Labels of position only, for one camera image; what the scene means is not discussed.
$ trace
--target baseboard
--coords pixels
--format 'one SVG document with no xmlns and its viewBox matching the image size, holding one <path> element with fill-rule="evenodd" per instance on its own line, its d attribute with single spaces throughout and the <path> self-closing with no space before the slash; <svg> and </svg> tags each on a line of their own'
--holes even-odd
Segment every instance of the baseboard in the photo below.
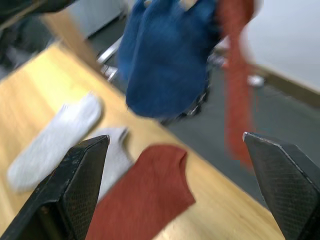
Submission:
<svg viewBox="0 0 320 240">
<path fill-rule="evenodd" d="M 226 49 L 218 48 L 215 50 L 215 52 L 220 55 L 225 55 Z M 288 77 L 270 70 L 264 66 L 253 64 L 252 67 L 257 75 L 264 77 L 265 83 L 267 85 L 271 85 L 282 91 L 286 95 L 289 95 L 314 108 L 320 108 L 320 93 L 307 87 L 301 86 L 293 79 L 289 79 Z"/>
</svg>

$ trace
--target wooden table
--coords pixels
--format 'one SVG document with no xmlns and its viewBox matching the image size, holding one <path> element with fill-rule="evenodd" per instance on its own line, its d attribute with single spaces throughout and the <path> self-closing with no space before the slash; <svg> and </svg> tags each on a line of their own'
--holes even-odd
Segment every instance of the wooden table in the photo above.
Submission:
<svg viewBox="0 0 320 240">
<path fill-rule="evenodd" d="M 18 195 L 8 188 L 8 166 L 63 103 L 77 101 L 89 91 L 104 102 L 98 127 L 129 127 L 125 147 L 133 159 L 152 143 L 173 143 L 188 150 L 186 175 L 196 204 L 157 240 L 284 239 L 268 210 L 157 122 L 130 113 L 121 93 L 57 44 L 0 84 L 0 234 L 30 196 L 30 192 Z"/>
</svg>

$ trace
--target white sock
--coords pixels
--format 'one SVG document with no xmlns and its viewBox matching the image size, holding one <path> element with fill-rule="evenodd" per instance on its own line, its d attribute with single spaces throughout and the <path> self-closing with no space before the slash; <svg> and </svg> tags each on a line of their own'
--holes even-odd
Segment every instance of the white sock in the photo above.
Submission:
<svg viewBox="0 0 320 240">
<path fill-rule="evenodd" d="M 123 149 L 123 141 L 128 134 L 126 127 L 110 127 L 98 129 L 91 138 L 109 135 L 110 145 L 106 151 L 98 202 L 108 190 L 128 171 L 133 162 Z"/>
<path fill-rule="evenodd" d="M 7 180 L 16 192 L 33 190 L 99 120 L 103 106 L 92 94 L 66 104 L 13 161 Z"/>
</svg>

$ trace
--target white wall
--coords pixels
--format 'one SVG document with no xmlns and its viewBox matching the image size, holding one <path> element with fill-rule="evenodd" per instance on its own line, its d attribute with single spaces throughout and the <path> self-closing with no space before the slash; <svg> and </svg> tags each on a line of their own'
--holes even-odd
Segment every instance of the white wall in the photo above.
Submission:
<svg viewBox="0 0 320 240">
<path fill-rule="evenodd" d="M 320 0 L 264 0 L 248 38 L 258 64 L 320 92 Z"/>
</svg>

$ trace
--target gray floor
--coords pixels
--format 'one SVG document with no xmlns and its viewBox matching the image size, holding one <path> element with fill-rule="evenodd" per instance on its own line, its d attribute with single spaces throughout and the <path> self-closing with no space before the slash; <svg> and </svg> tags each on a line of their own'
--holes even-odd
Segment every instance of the gray floor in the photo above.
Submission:
<svg viewBox="0 0 320 240">
<path fill-rule="evenodd" d="M 123 29 L 124 21 L 115 21 L 90 37 L 90 41 L 97 51 L 101 51 L 113 43 L 110 38 L 115 42 Z M 112 58 L 109 64 L 114 66 L 115 59 Z M 167 128 L 265 206 L 256 177 L 233 160 L 224 146 L 224 76 L 220 69 L 211 71 L 211 83 L 209 101 L 202 112 L 173 122 Z M 115 85 L 122 91 L 126 89 L 117 80 Z M 297 144 L 320 166 L 320 111 L 270 86 L 256 89 L 253 99 L 257 132 Z"/>
</svg>

